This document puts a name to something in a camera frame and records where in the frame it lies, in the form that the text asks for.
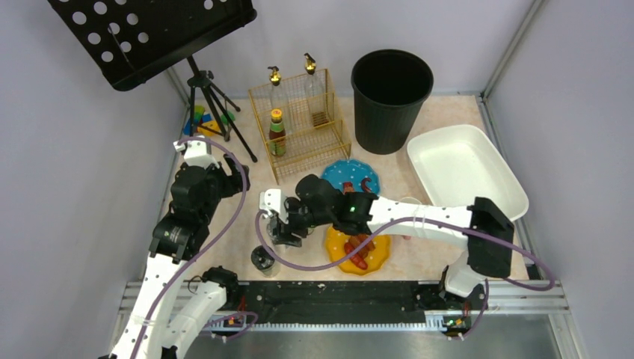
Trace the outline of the black lid grinder jar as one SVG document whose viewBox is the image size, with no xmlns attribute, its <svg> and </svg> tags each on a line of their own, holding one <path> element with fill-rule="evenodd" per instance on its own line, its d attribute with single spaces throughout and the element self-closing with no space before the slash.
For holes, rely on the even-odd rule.
<svg viewBox="0 0 634 359">
<path fill-rule="evenodd" d="M 250 261 L 264 277 L 275 277 L 280 271 L 279 263 L 261 245 L 251 251 Z"/>
</svg>

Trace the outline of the yellow dotted plate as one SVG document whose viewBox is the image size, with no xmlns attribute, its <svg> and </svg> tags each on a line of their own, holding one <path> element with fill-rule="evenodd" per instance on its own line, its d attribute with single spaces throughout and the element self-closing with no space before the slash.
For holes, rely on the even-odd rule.
<svg viewBox="0 0 634 359">
<path fill-rule="evenodd" d="M 333 227 L 329 227 L 326 232 L 324 241 L 324 247 L 328 253 L 328 256 L 332 262 L 340 260 L 347 256 L 344 250 L 344 244 L 348 242 L 351 236 L 345 235 L 343 232 L 335 230 Z M 378 271 L 383 264 L 390 258 L 391 248 L 391 236 L 379 235 L 372 241 L 373 250 L 369 252 L 368 256 L 364 259 L 368 265 L 367 270 L 358 269 L 350 259 L 339 264 L 339 269 L 348 274 L 355 274 L 363 276 L 374 271 Z"/>
</svg>

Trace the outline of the yellow cap sauce bottle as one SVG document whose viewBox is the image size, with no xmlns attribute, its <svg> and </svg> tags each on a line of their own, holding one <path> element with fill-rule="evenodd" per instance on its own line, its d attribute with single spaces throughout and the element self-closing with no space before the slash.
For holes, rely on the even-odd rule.
<svg viewBox="0 0 634 359">
<path fill-rule="evenodd" d="M 286 129 L 283 122 L 283 111 L 280 108 L 271 110 L 271 122 L 268 133 L 268 148 L 271 155 L 281 157 L 286 154 Z"/>
</svg>

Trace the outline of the silver lid shaker jar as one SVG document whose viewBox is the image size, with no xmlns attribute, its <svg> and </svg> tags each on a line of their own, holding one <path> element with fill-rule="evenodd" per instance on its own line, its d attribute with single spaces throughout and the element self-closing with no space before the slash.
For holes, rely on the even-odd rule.
<svg viewBox="0 0 634 359">
<path fill-rule="evenodd" d="M 267 233 L 273 245 L 284 245 L 286 243 L 286 234 L 283 226 L 284 223 L 278 220 L 268 222 Z"/>
</svg>

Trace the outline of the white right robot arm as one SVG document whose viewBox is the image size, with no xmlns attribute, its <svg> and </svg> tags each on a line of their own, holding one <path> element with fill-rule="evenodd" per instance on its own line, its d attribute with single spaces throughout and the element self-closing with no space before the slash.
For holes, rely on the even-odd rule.
<svg viewBox="0 0 634 359">
<path fill-rule="evenodd" d="M 329 225 L 347 236 L 409 236 L 460 248 L 442 286 L 463 298 L 485 278 L 505 279 L 511 273 L 514 225 L 486 197 L 454 207 L 406 203 L 371 192 L 343 193 L 310 174 L 296 185 L 293 197 L 278 188 L 260 193 L 259 208 L 269 218 L 271 238 L 284 245 L 298 247 L 310 228 Z"/>
</svg>

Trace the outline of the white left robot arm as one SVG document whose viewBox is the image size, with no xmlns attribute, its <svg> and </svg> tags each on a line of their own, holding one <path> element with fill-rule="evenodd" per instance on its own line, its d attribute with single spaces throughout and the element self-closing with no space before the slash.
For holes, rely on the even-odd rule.
<svg viewBox="0 0 634 359">
<path fill-rule="evenodd" d="M 183 358 L 210 319 L 228 299 L 236 274 L 213 268 L 219 279 L 205 279 L 193 297 L 173 313 L 181 285 L 192 265 L 211 248 L 209 225 L 224 198 L 245 200 L 248 168 L 232 153 L 186 156 L 171 185 L 165 216 L 153 230 L 143 283 L 123 333 L 108 358 Z"/>
</svg>

